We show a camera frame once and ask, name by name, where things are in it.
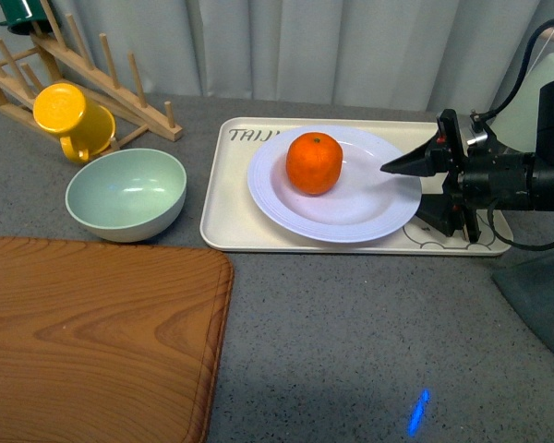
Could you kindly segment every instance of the blue light spot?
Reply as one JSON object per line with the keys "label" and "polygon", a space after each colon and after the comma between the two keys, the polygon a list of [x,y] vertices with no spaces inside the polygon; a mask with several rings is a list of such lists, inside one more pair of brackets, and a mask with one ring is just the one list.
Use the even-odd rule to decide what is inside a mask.
{"label": "blue light spot", "polygon": [[428,393],[428,389],[423,389],[423,392],[421,392],[421,395],[416,402],[415,409],[413,410],[413,415],[411,416],[410,422],[408,424],[409,437],[414,437],[416,435],[416,431],[418,431],[418,427],[420,427],[421,425],[421,418],[425,413],[425,406],[427,405],[429,398],[430,394]]}

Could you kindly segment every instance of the white curtain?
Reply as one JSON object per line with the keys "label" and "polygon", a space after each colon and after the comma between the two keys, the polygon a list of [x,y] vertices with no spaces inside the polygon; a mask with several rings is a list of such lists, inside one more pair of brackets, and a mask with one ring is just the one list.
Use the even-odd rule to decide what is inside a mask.
{"label": "white curtain", "polygon": [[[554,0],[52,3],[68,44],[72,14],[105,72],[106,33],[131,90],[129,51],[146,92],[459,113],[506,95],[526,37],[554,18]],[[30,47],[4,28],[0,38],[12,52]]]}

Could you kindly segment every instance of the yellow mug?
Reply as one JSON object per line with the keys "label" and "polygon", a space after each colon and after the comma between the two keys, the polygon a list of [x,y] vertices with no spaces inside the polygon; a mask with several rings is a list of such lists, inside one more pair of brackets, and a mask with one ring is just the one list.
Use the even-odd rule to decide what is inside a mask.
{"label": "yellow mug", "polygon": [[42,90],[33,117],[41,129],[59,138],[64,154],[75,163],[86,163],[106,150],[115,132],[111,112],[67,83]]}

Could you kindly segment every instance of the white tray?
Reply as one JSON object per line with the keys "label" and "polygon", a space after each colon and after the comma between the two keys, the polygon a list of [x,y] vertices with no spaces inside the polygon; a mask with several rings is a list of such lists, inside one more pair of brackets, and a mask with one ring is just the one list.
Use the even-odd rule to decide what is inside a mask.
{"label": "white tray", "polygon": [[[220,129],[201,217],[200,233],[209,246],[243,252],[436,256],[498,256],[509,249],[491,232],[485,211],[477,214],[481,234],[476,244],[465,241],[461,232],[446,237],[417,217],[395,233],[360,244],[321,242],[284,229],[269,219],[250,196],[248,164],[264,141],[288,129],[308,125],[355,127],[386,139],[402,152],[421,145],[437,130],[436,124],[424,122],[256,117],[228,120]],[[440,193],[444,178],[444,174],[422,178],[423,193]],[[499,211],[495,212],[495,227],[503,236],[512,239],[511,229]]]}

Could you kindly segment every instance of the white plate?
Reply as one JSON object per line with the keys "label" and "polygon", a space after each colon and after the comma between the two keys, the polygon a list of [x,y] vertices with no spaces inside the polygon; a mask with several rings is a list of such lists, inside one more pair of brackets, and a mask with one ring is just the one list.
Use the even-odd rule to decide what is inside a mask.
{"label": "white plate", "polygon": [[[296,190],[285,171],[289,146],[306,132],[329,134],[343,148],[341,177],[320,196]],[[294,233],[326,242],[366,242],[402,228],[418,209],[420,179],[379,170],[401,155],[386,140],[352,127],[301,126],[257,150],[248,166],[248,189],[269,218]]]}

